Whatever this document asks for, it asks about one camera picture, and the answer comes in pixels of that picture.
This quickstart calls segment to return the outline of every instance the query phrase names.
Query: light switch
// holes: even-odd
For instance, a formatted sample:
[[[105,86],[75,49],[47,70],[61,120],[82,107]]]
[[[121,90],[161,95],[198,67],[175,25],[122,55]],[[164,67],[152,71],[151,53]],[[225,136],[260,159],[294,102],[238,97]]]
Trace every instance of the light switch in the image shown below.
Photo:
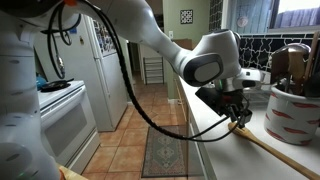
[[[169,31],[169,38],[173,39],[173,31]]]

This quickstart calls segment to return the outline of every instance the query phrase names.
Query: baseboard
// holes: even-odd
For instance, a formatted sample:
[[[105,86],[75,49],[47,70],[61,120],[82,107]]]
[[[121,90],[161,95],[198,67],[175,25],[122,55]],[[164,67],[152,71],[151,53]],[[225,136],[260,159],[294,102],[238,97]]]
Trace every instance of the baseboard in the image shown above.
[[[178,99],[168,99],[169,104],[178,104]],[[128,105],[133,105],[132,101],[128,101]]]
[[[169,104],[178,104],[178,99],[168,99]]]

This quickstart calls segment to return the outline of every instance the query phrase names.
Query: framed picture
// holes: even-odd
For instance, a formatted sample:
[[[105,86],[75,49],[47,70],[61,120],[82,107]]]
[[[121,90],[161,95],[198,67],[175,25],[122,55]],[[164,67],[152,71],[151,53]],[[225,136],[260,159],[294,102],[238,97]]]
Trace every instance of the framed picture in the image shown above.
[[[192,24],[193,23],[193,10],[181,10],[180,11],[180,23]]]

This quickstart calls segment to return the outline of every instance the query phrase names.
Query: oven door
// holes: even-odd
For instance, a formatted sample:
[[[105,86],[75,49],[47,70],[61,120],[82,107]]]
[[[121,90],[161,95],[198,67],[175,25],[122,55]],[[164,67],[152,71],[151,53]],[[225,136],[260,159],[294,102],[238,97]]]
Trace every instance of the oven door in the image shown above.
[[[41,139],[47,152],[68,166],[95,130],[85,86],[41,110]]]

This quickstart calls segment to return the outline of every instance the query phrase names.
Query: white stove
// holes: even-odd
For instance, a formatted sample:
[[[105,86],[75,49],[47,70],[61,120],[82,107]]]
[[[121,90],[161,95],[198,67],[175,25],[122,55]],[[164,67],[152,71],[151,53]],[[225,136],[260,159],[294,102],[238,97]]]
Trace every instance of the white stove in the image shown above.
[[[84,85],[83,81],[71,81],[69,83],[71,84],[69,87],[58,90],[58,91],[44,92],[44,93],[38,91],[40,109],[45,108],[46,106],[52,104],[54,101],[57,101],[63,96],[69,94],[70,92]]]
[[[41,140],[57,163],[81,174],[100,144],[83,81],[67,88],[38,92]]]

